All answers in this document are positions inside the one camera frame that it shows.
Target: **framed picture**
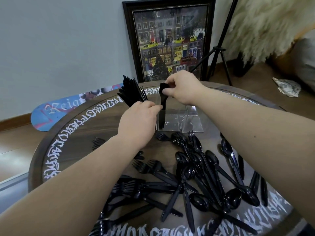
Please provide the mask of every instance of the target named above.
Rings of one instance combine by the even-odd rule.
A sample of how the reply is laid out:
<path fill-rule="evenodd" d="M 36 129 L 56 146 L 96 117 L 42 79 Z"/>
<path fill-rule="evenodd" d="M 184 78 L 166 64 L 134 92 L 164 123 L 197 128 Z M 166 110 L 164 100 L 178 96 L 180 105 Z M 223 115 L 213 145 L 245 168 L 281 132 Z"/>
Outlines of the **framed picture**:
<path fill-rule="evenodd" d="M 189 71 L 209 53 L 215 0 L 124 1 L 123 7 L 139 83 Z M 193 74 L 205 77 L 207 65 Z"/>

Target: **tabletop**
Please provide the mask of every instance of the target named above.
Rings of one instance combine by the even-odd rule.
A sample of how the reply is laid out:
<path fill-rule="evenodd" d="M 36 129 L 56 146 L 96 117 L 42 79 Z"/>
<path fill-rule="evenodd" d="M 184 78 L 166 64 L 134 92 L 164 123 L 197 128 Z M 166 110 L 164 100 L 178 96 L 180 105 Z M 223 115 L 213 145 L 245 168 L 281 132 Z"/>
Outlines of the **tabletop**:
<path fill-rule="evenodd" d="M 155 103 L 160 101 L 160 83 L 161 81 L 153 81 L 140 84 L 146 91 L 148 99 Z M 235 87 L 203 81 L 202 84 L 209 88 L 226 92 L 251 104 L 259 104 L 281 110 L 275 104 Z M 95 137 L 108 140 L 117 134 L 120 117 L 128 109 L 128 106 L 117 93 L 117 90 L 110 91 L 80 105 L 51 128 L 34 153 L 29 171 L 29 191 L 92 152 L 92 140 Z M 174 99 L 169 102 L 172 102 L 172 107 L 178 106 L 180 108 L 181 106 Z M 196 133 L 196 136 L 200 139 L 203 150 L 214 152 L 219 158 L 220 166 L 228 174 L 232 175 L 225 157 L 218 149 L 218 144 L 221 141 L 219 130 L 200 109 L 197 110 L 203 132 Z M 157 159 L 163 163 L 163 166 L 168 171 L 175 172 L 175 152 L 180 151 L 179 147 L 174 146 L 171 142 L 160 142 L 152 138 L 143 151 L 145 161 Z M 245 162 L 245 185 L 249 185 L 253 172 L 254 170 Z M 139 174 L 131 164 L 123 173 L 132 177 L 143 178 L 146 181 L 158 181 L 152 175 Z M 233 185 L 225 178 L 220 177 L 220 179 L 225 191 L 233 188 Z M 231 215 L 252 226 L 258 231 L 258 235 L 297 235 L 306 225 L 305 220 L 269 184 L 268 191 L 268 207 L 254 207 L 242 201 L 240 207 L 232 211 Z M 169 195 L 152 194 L 152 198 L 166 204 Z M 140 205 L 134 204 L 116 209 L 111 215 L 111 219 L 116 219 Z M 183 206 L 183 198 L 179 196 L 174 208 L 184 211 Z M 195 218 L 195 235 L 201 236 L 204 234 L 204 227 L 211 223 L 216 218 L 216 215 L 210 212 L 200 212 L 194 207 L 192 208 Z M 162 236 L 192 236 L 185 216 L 178 218 L 170 215 L 162 223 L 160 222 L 161 214 L 161 210 L 153 209 L 125 224 L 116 226 L 112 229 L 111 235 L 136 236 L 136 234 L 139 234 L 139 236 L 160 236 L 161 234 Z M 223 236 L 250 235 L 226 220 L 223 220 L 216 234 Z"/>

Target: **pampas grass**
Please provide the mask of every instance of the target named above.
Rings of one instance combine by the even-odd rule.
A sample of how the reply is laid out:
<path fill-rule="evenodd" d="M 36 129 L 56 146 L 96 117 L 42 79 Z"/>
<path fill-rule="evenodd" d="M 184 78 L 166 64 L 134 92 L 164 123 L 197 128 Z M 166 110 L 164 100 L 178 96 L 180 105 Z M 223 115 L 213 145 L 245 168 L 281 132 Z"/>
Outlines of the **pampas grass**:
<path fill-rule="evenodd" d="M 243 61 L 284 54 L 294 36 L 315 23 L 315 0 L 239 0 L 223 47 Z"/>

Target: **red door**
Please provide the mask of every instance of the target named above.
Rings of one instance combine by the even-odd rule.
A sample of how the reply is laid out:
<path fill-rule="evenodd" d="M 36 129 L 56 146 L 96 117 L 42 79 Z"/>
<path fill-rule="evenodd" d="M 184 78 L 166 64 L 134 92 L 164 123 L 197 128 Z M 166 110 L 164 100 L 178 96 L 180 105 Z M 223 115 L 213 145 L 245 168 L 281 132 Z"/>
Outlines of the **red door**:
<path fill-rule="evenodd" d="M 150 30 L 150 42 L 153 42 L 153 41 L 155 41 L 155 40 L 154 40 L 154 30 L 151 29 L 151 30 Z"/>

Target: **wall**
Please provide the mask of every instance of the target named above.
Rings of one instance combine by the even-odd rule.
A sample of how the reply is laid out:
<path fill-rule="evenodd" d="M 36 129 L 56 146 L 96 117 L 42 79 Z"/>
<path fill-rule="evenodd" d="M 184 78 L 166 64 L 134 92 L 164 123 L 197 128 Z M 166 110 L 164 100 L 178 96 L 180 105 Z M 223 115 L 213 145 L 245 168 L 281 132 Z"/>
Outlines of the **wall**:
<path fill-rule="evenodd" d="M 122 1 L 0 0 L 0 120 L 135 76 Z M 216 0 L 212 46 L 227 1 Z"/>

